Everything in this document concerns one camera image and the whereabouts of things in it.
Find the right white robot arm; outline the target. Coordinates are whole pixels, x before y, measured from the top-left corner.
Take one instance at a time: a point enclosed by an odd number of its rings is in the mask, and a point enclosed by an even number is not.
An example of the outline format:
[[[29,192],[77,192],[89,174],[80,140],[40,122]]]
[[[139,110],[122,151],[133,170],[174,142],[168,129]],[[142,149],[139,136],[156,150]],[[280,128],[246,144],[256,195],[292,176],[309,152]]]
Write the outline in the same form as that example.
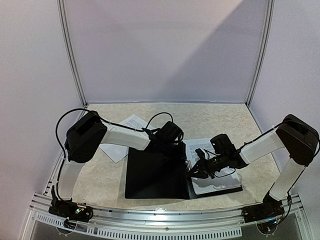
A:
[[[276,201],[288,195],[303,171],[320,152],[320,135],[317,130],[293,114],[288,114],[282,122],[239,148],[225,133],[214,136],[210,143],[216,155],[207,158],[203,150],[196,149],[199,159],[188,171],[189,177],[214,178],[215,173],[222,169],[239,170],[267,155],[274,156],[276,152],[286,154],[285,165],[266,194],[270,199],[258,208],[262,218],[269,218],[278,210]]]

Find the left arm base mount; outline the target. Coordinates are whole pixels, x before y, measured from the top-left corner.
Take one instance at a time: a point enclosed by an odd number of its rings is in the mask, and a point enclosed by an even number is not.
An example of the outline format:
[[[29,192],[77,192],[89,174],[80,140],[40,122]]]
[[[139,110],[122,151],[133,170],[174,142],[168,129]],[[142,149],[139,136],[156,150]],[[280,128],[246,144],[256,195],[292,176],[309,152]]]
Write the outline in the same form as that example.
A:
[[[71,221],[80,221],[88,223],[92,219],[94,212],[93,208],[86,203],[76,203],[72,200],[62,200],[55,192],[55,189],[51,189],[52,201],[48,212],[52,215],[69,219]]]

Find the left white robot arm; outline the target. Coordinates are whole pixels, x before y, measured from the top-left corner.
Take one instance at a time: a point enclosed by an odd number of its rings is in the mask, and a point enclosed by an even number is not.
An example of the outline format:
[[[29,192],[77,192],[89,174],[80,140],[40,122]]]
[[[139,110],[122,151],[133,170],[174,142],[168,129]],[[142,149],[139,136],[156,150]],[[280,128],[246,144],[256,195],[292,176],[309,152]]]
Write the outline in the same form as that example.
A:
[[[87,110],[86,114],[66,132],[65,143],[60,146],[63,162],[58,172],[55,195],[55,209],[63,216],[74,213],[74,205],[69,202],[85,163],[95,155],[101,144],[112,144],[132,148],[152,154],[162,154],[169,159],[184,160],[185,144],[183,130],[173,120],[162,127],[136,129],[102,118],[97,111]]]

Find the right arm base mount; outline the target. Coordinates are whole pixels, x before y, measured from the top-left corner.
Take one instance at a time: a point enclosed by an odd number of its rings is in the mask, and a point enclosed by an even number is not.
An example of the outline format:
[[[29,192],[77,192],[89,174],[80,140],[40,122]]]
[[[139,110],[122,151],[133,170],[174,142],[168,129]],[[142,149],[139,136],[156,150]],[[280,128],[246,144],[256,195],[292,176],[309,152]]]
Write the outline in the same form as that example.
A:
[[[276,200],[270,195],[270,191],[264,196],[262,203],[243,207],[241,209],[241,216],[246,223],[255,222],[266,219],[273,219],[281,215],[279,220],[276,220],[274,225],[278,225],[284,219],[287,218],[291,210],[292,197],[289,194],[287,197],[287,203],[289,206],[287,214],[283,207],[282,200]]]

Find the black file folder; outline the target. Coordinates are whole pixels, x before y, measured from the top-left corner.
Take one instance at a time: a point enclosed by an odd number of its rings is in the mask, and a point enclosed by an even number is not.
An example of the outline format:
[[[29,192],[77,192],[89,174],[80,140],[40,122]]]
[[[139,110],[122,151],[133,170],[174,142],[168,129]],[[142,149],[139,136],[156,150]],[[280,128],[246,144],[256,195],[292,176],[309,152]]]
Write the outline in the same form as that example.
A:
[[[235,173],[222,178],[194,179],[187,176],[186,161],[162,153],[128,150],[126,199],[193,200],[243,191]]]

